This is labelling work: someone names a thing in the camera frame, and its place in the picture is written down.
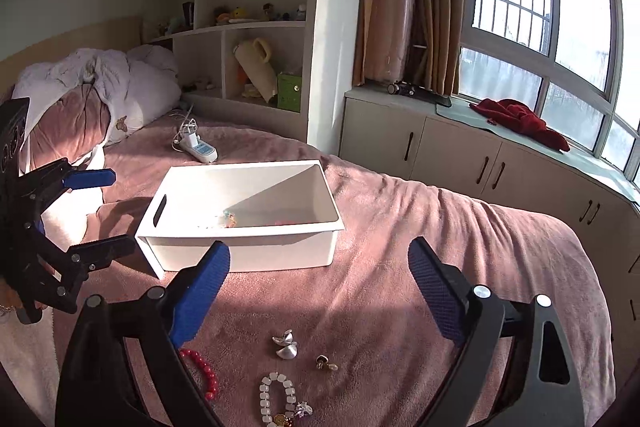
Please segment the silver bell ornament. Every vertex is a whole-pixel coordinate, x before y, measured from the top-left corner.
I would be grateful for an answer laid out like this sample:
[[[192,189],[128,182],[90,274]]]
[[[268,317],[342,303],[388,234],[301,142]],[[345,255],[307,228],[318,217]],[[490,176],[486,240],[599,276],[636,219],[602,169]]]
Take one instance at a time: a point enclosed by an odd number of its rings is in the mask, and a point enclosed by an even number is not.
[[[282,360],[294,360],[298,355],[298,344],[292,329],[287,329],[280,336],[272,336],[272,342],[278,347],[276,355]]]

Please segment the pink pillow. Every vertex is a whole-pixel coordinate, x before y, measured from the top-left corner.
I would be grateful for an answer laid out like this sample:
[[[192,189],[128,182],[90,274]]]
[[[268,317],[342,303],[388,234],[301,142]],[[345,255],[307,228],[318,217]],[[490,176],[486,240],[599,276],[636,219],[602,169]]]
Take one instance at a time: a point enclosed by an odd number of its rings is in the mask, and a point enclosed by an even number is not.
[[[101,144],[111,122],[110,111],[91,83],[70,90],[52,104],[29,133],[20,156],[23,172],[60,158],[82,161]]]

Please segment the white crumpled duvet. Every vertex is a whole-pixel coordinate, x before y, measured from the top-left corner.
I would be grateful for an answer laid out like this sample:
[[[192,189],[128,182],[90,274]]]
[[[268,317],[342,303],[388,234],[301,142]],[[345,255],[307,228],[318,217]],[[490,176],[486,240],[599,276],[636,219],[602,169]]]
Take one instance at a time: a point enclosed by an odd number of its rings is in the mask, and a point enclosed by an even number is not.
[[[122,52],[81,48],[56,63],[36,63],[18,75],[13,98],[28,98],[26,130],[63,95],[84,83],[110,112],[105,142],[114,144],[175,108],[181,98],[175,55],[162,46]]]

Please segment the white power strip with charger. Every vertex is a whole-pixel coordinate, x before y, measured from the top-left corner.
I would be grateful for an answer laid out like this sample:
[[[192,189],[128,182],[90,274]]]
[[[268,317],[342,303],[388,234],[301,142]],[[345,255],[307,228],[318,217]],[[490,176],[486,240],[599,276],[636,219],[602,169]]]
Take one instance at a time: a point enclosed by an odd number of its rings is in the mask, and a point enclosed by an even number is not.
[[[178,152],[189,154],[204,165],[212,165],[218,159],[218,152],[198,134],[198,123],[191,116],[192,108],[193,106],[190,106],[180,122],[171,140],[171,146]]]

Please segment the white plastic storage box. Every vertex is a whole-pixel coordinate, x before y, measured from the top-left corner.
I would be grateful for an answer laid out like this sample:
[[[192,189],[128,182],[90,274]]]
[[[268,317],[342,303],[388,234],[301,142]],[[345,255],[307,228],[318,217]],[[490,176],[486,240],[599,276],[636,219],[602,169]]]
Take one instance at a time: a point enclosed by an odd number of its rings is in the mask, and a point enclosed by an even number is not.
[[[193,267],[216,241],[233,272],[326,267],[345,225],[319,161],[172,167],[136,239],[157,277]]]

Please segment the beige window seat cabinets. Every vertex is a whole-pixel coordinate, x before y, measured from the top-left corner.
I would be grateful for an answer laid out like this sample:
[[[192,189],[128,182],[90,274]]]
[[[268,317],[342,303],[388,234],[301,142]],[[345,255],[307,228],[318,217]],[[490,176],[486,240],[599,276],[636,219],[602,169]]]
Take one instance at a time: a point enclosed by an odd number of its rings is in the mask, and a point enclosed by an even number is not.
[[[617,384],[639,361],[639,192],[574,147],[556,153],[474,112],[371,88],[345,95],[341,158],[370,170],[545,213],[571,227],[612,317]]]

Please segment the red cloth on sill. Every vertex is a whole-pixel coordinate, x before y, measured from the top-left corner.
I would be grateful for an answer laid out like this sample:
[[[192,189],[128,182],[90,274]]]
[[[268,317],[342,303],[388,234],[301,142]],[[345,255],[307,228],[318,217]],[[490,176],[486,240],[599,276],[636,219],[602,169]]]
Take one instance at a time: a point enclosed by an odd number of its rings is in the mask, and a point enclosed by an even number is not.
[[[494,101],[490,98],[469,106],[475,113],[482,115],[494,124],[500,124],[515,133],[525,135],[551,150],[568,152],[570,146],[564,136],[548,127],[548,124],[538,117],[527,105],[522,102],[504,98]]]

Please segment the cream handheld vacuum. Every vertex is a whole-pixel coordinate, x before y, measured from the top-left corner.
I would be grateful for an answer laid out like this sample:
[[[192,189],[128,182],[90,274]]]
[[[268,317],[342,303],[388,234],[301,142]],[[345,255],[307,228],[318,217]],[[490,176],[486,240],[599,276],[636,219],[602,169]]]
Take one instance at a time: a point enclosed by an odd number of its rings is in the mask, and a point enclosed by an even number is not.
[[[234,57],[266,103],[278,95],[278,77],[270,64],[271,46],[263,38],[244,40],[233,51]]]

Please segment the green box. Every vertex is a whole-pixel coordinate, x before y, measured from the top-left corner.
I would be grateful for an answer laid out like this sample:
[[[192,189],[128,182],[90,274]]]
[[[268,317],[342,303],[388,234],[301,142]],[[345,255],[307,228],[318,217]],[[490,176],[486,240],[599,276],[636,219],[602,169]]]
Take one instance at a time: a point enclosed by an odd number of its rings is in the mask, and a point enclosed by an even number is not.
[[[278,75],[277,108],[299,113],[302,105],[302,77],[280,72]]]

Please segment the white bookshelf unit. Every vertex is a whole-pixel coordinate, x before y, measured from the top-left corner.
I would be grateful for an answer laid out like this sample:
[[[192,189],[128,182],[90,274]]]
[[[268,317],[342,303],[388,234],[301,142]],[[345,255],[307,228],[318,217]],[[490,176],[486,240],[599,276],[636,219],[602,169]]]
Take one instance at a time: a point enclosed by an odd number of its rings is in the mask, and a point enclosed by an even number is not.
[[[178,80],[200,115],[340,148],[352,87],[360,0],[143,0],[142,37],[170,49]],[[300,112],[266,103],[234,57],[244,40],[265,39],[277,77],[302,77]]]

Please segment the pink suitcase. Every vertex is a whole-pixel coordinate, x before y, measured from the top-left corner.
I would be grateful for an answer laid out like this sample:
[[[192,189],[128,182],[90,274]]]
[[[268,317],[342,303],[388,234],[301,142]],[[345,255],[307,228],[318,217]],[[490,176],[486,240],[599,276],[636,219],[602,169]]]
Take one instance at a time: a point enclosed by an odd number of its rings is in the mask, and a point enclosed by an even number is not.
[[[404,77],[416,0],[373,0],[364,77],[393,83]]]

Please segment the window frame with panes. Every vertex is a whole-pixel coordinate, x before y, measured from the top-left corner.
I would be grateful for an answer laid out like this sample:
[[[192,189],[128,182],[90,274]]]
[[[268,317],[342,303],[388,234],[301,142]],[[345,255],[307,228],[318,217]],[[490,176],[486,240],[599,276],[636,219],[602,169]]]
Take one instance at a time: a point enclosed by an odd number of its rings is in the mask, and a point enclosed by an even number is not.
[[[639,179],[639,0],[465,0],[460,92],[514,98]]]

